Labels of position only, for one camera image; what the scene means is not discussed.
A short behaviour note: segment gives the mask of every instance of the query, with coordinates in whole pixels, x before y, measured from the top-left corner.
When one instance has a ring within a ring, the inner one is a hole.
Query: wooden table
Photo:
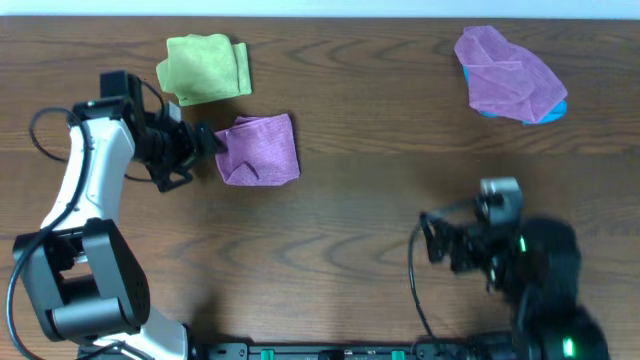
[[[31,145],[32,114],[95,99],[103,71],[126,68],[157,86],[168,37],[224,33],[247,43],[254,93],[187,108],[187,117],[225,128],[239,114],[289,113],[302,176],[279,188],[234,188],[210,161],[193,184],[167,194],[125,183],[120,228],[165,315],[208,340],[412,342],[423,331],[406,274],[418,211],[474,195],[482,177],[511,175],[526,213],[575,226],[581,301],[613,358],[640,357],[640,24],[62,17],[0,24],[0,287],[14,237],[39,228],[64,173]],[[479,24],[495,25],[553,69],[569,90],[564,119],[522,126],[469,108],[452,49],[465,26]],[[38,134],[67,152],[62,118],[43,121]],[[135,164],[131,173],[144,175]],[[508,308],[485,293],[481,274],[454,277],[446,265],[431,266],[424,246],[416,255],[419,294],[438,335],[508,329]],[[44,338],[21,285],[15,311],[36,354],[74,355],[73,344]],[[16,356],[0,332],[0,358]]]

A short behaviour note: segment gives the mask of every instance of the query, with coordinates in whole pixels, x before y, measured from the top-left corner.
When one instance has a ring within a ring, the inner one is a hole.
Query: white wall
[[[0,0],[0,15],[640,19],[640,0]]]

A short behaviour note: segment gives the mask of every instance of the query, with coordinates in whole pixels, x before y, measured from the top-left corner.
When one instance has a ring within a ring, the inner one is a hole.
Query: green light
[[[527,243],[524,241],[524,236],[520,236],[520,251],[527,252]]]
[[[576,349],[572,338],[562,339],[562,350],[564,352],[564,357],[566,358],[576,356]]]

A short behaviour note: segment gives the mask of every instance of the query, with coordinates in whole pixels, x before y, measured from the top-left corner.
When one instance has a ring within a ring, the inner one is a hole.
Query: crumpled purple cloth
[[[478,111],[537,123],[567,96],[540,58],[493,26],[465,28],[454,51],[469,70],[469,106]]]
[[[227,185],[279,186],[300,177],[289,115],[238,117],[216,135],[227,146],[216,154]]]

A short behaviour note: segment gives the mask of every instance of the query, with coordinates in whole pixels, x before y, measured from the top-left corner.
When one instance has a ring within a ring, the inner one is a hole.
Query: blue cloth
[[[467,69],[466,66],[462,67],[462,72],[464,73],[464,79],[467,81],[467,84],[469,84],[469,70]],[[558,105],[556,105],[556,107],[553,108],[553,110],[551,110],[547,115],[545,115],[540,120],[540,122],[538,123],[523,122],[523,124],[524,125],[540,125],[540,124],[547,124],[547,123],[556,121],[567,114],[567,109],[568,109],[567,102],[565,100],[562,100],[560,103],[558,103]],[[486,111],[480,111],[480,114],[489,118],[498,117],[498,115],[492,114]]]

